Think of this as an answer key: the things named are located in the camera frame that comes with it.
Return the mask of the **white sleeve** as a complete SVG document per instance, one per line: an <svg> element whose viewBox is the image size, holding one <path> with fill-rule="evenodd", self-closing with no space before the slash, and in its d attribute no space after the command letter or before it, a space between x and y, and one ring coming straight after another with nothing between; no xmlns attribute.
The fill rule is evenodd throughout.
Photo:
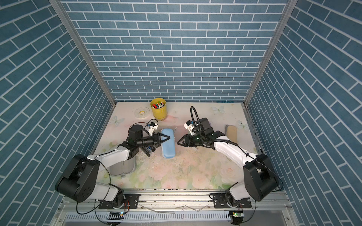
<svg viewBox="0 0 362 226"><path fill-rule="evenodd" d="M174 158L176 156L174 131L172 129L162 129L161 133L170 136L170 140L161 145L163 157L167 159Z"/></svg>

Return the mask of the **white sleeve case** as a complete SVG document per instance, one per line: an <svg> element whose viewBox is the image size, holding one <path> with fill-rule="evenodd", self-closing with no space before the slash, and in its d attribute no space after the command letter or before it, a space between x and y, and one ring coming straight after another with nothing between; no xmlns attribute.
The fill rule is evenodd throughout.
<svg viewBox="0 0 362 226"><path fill-rule="evenodd" d="M225 127L226 137L233 143L238 142L238 129L233 125L226 125Z"/></svg>

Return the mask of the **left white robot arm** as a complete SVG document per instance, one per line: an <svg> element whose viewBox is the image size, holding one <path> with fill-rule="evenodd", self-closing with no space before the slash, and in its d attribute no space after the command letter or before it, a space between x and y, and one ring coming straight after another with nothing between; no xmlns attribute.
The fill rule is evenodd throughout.
<svg viewBox="0 0 362 226"><path fill-rule="evenodd" d="M58 179L55 190L76 202L88 199L106 202L113 208L122 207L125 197L123 189L109 183L97 182L103 170L131 160L142 150L147 156L162 144L170 143L172 137L165 133L148 132L142 125L132 125L127 139L113 151L94 155L75 155Z"/></svg>

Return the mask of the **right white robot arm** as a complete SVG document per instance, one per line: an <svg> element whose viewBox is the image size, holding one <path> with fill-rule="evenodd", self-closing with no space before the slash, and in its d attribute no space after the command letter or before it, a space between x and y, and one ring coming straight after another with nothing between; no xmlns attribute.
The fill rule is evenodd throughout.
<svg viewBox="0 0 362 226"><path fill-rule="evenodd" d="M207 118L187 121L184 124L189 131L177 144L183 147L205 147L216 150L243 169L243 181L226 190L229 205L235 206L245 198L259 202L274 191L279 184L279 177L272 168L269 157L255 154L232 142L224 133L214 131Z"/></svg>

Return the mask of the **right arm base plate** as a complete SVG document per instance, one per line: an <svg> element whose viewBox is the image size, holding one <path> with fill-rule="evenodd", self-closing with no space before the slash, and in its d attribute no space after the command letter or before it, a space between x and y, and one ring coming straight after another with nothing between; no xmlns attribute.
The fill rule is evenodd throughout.
<svg viewBox="0 0 362 226"><path fill-rule="evenodd" d="M229 193L210 193L209 198L213 201L214 208L252 208L249 198L235 200Z"/></svg>

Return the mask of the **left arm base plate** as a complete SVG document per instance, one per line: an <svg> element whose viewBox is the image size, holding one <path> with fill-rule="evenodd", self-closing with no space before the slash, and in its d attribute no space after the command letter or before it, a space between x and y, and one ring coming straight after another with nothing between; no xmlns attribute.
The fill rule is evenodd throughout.
<svg viewBox="0 0 362 226"><path fill-rule="evenodd" d="M113 201L103 201L99 205L100 210L130 210L138 206L139 194L121 194Z"/></svg>

